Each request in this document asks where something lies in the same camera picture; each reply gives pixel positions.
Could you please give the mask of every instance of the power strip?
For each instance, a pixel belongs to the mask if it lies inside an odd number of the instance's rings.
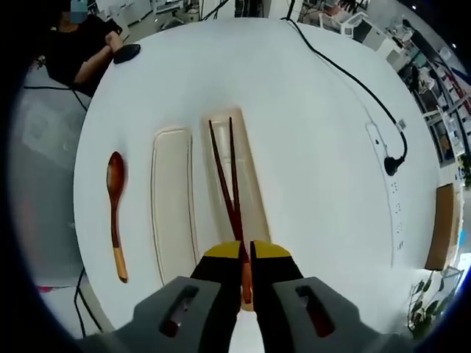
[[[402,220],[402,211],[400,206],[400,185],[396,176],[389,176],[384,169],[384,159],[387,157],[386,145],[374,123],[366,124],[366,130],[369,139],[380,163],[381,173],[383,174],[384,185],[389,203],[389,214],[391,216],[391,237],[392,237],[392,258],[391,267],[398,266],[401,263],[401,257],[404,254],[406,245],[404,236],[404,226]]]

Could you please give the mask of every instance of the black shirt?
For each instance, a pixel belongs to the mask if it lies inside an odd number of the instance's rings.
[[[105,47],[105,36],[111,31],[101,18],[93,15],[89,15],[73,32],[52,30],[45,53],[49,76],[73,87],[75,76],[82,64]],[[74,88],[92,96],[105,71],[106,67],[89,81]]]

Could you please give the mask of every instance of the wooden spoon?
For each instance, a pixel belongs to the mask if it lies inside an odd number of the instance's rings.
[[[124,188],[124,161],[118,152],[113,152],[108,162],[108,170],[106,175],[106,183],[111,202],[111,243],[113,244],[113,253],[115,255],[116,270],[119,279],[127,282],[126,264],[124,262],[123,251],[119,245],[118,226],[116,213],[118,210],[118,202]]]

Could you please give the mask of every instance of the white tabletop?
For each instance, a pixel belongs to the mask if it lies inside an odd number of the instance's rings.
[[[210,213],[199,119],[232,106],[244,114],[272,241],[291,252],[305,277],[320,278],[358,305],[364,322],[376,329],[386,330],[403,305],[407,279],[415,280],[415,268],[425,263],[433,231],[439,165],[429,131],[385,60],[348,38],[300,27],[313,46],[355,74],[407,124],[409,152],[397,179],[410,240],[408,263],[390,266],[391,219],[382,165],[365,128],[371,116],[390,155],[402,154],[400,136],[382,109],[313,55],[284,21],[189,24],[141,40],[135,59],[108,68],[80,137],[74,175],[77,237],[90,283],[115,327],[127,323],[134,306],[162,285],[149,211],[155,132],[168,126],[193,131],[196,233],[202,254],[219,240]],[[116,275],[110,241],[105,180],[115,150],[128,168],[119,210],[127,284]]]

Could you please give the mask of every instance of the black mouse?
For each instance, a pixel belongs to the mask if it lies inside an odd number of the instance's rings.
[[[115,64],[121,64],[126,61],[131,60],[141,51],[141,46],[139,44],[127,44],[119,49],[113,58]]]

